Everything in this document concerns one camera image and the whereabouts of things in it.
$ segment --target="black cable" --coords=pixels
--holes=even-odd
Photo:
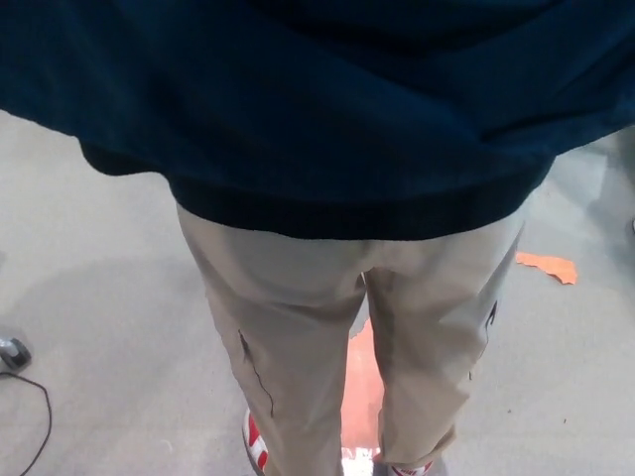
[[[53,429],[53,409],[51,408],[51,399],[49,399],[49,391],[46,389],[44,385],[40,385],[37,382],[34,382],[29,379],[25,379],[24,377],[20,377],[19,375],[12,374],[11,372],[0,372],[0,377],[9,377],[11,379],[19,380],[20,382],[24,384],[32,385],[40,389],[42,392],[44,392],[44,398],[47,400],[47,409],[49,410],[49,429],[47,430],[47,436],[44,438],[44,441],[42,442],[40,449],[38,450],[35,457],[33,458],[33,461],[31,461],[31,464],[27,466],[27,469],[25,469],[22,473],[20,473],[20,476],[26,476],[26,474],[29,471],[31,471],[31,469],[35,466],[36,462],[38,462],[38,459],[42,455],[42,452],[44,451],[44,448],[47,446],[47,443],[49,442],[49,438],[51,437],[51,431]]]

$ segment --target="orange mat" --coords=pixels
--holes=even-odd
[[[556,278],[563,285],[574,285],[577,283],[575,263],[564,258],[519,252],[516,254],[516,263],[538,268]]]
[[[377,415],[383,394],[368,320],[348,344],[346,387],[341,407],[344,460],[370,460],[379,452]]]

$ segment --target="leg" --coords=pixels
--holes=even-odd
[[[233,374],[267,442],[267,476],[341,476],[348,332],[364,245],[237,230],[184,210]]]
[[[390,262],[367,273],[386,388],[379,421],[386,463],[422,468],[453,440],[467,400],[458,385],[485,349],[522,226],[518,212],[467,233],[386,243]]]

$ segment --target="metal object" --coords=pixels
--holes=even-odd
[[[31,362],[31,352],[18,339],[0,337],[0,358],[9,370],[20,372]]]

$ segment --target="shoe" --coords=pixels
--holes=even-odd
[[[249,462],[254,471],[258,476],[265,476],[265,465],[267,464],[269,452],[249,411],[245,414],[245,420],[242,425],[242,438],[247,450],[247,456],[249,456]]]
[[[390,467],[391,476],[424,476],[428,474],[430,468],[433,467],[433,463],[428,463],[423,468],[418,469],[399,469],[394,466]]]
[[[267,445],[262,438],[251,412],[247,411],[242,425],[242,438],[249,456],[249,462],[258,476],[265,476],[265,465],[269,457]],[[399,469],[394,466],[388,468],[390,476],[424,476],[428,474],[433,463],[428,463],[419,469]]]

